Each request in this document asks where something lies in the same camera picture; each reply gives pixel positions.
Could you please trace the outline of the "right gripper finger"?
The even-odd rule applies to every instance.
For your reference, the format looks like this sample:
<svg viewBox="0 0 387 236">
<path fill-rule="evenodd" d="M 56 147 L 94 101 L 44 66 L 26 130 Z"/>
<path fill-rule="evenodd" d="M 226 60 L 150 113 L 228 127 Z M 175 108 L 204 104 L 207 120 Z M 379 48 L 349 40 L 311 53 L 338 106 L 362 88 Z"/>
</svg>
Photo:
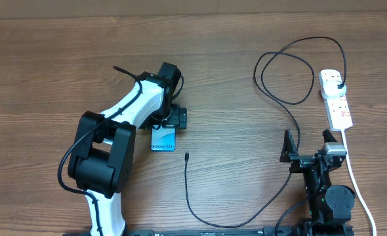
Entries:
<svg viewBox="0 0 387 236">
<path fill-rule="evenodd" d="M 322 135 L 325 143 L 337 142 L 336 138 L 332 135 L 329 129 L 325 129 L 322 132 Z"/>
<path fill-rule="evenodd" d="M 283 147 L 279 161 L 282 163 L 290 163 L 298 159 L 298 150 L 294 143 L 291 131 L 287 129 L 284 133 Z"/>
</svg>

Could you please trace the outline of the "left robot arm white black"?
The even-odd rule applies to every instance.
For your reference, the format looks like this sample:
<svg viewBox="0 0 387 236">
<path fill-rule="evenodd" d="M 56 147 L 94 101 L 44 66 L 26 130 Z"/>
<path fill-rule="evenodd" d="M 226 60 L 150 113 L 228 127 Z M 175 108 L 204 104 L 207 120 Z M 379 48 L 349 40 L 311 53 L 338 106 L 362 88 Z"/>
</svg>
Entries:
<svg viewBox="0 0 387 236">
<path fill-rule="evenodd" d="M 134 75 L 134 87 L 116 105 L 101 113 L 86 111 L 73 145 L 58 166 L 58 182 L 85 196 L 92 226 L 87 235 L 124 235 L 121 192 L 131 174 L 136 132 L 187 127 L 187 110 L 173 103 L 184 78 L 176 65 L 163 63 L 159 72 Z"/>
</svg>

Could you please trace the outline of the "Galaxy smartphone blue screen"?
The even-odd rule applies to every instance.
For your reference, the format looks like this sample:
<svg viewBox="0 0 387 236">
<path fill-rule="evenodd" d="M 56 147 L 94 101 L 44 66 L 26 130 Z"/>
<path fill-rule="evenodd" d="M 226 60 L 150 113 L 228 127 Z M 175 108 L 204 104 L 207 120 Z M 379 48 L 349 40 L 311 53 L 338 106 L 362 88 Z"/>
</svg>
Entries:
<svg viewBox="0 0 387 236">
<path fill-rule="evenodd" d="M 151 150 L 173 152 L 176 149 L 176 129 L 152 129 Z"/>
</svg>

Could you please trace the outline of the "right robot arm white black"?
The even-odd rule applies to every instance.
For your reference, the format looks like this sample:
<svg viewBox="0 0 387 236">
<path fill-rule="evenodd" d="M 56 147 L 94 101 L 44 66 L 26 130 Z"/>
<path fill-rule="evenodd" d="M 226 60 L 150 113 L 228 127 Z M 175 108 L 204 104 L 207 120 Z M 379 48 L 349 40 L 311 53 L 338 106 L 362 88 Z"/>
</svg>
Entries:
<svg viewBox="0 0 387 236">
<path fill-rule="evenodd" d="M 284 135 L 280 161 L 290 163 L 291 174 L 301 173 L 306 188 L 306 198 L 286 210 L 275 225 L 274 234 L 284 235 L 353 235 L 351 211 L 355 204 L 355 191 L 344 185 L 334 185 L 329 173 L 342 166 L 347 151 L 329 130 L 323 131 L 324 144 L 313 155 L 299 155 L 291 131 Z M 284 217 L 307 203 L 310 217 L 303 218 L 294 226 L 280 229 Z"/>
</svg>

